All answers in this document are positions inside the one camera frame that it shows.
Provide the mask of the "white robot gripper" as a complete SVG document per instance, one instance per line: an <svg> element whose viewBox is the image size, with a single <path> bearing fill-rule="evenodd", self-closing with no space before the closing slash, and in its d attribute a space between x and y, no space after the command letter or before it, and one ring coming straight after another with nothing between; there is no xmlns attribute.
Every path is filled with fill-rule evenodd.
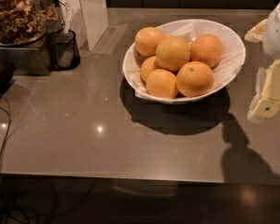
<svg viewBox="0 0 280 224"><path fill-rule="evenodd" d="M245 40L261 42L264 51L274 59L280 59L280 3L268 17L245 34ZM255 96L249 106L247 119L262 123L280 111L280 60L268 68L261 67L257 73Z"/></svg>

